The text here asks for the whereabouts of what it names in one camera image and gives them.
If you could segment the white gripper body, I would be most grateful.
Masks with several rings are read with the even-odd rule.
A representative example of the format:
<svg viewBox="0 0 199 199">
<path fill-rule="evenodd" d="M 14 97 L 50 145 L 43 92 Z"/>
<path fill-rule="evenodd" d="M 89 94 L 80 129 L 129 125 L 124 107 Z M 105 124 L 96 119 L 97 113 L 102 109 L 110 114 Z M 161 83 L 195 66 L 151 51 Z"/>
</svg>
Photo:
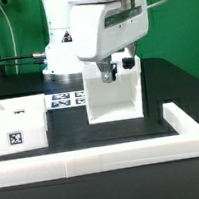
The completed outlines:
<svg viewBox="0 0 199 199">
<path fill-rule="evenodd" d="M 71 8 L 74 52 L 82 61 L 97 62 L 148 33 L 146 0 L 77 5 Z"/>
</svg>

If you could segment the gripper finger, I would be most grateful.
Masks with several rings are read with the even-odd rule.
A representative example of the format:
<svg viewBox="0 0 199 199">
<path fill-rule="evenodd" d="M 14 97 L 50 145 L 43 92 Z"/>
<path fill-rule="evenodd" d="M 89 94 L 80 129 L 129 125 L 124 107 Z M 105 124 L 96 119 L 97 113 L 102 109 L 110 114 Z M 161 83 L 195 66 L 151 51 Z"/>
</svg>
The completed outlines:
<svg viewBox="0 0 199 199">
<path fill-rule="evenodd" d="M 96 65 L 100 70 L 102 75 L 102 82 L 111 83 L 115 81 L 115 69 L 113 64 L 111 64 L 112 58 L 110 56 L 106 57 L 101 61 L 97 61 Z"/>
<path fill-rule="evenodd" d="M 128 55 L 122 58 L 122 65 L 124 69 L 131 69 L 135 66 L 135 54 L 137 49 L 137 43 L 131 43 L 125 47 Z"/>
</svg>

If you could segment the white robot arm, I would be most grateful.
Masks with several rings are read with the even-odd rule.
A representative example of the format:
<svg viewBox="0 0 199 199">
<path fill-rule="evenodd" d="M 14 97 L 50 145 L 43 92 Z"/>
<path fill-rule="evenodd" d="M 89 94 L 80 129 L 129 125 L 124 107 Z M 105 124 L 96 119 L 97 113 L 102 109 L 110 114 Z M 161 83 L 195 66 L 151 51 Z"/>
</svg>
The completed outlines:
<svg viewBox="0 0 199 199">
<path fill-rule="evenodd" d="M 135 67 L 136 41 L 148 33 L 147 0 L 41 0 L 49 42 L 43 74 L 63 81 L 81 78 L 97 65 L 102 81 Z"/>
</svg>

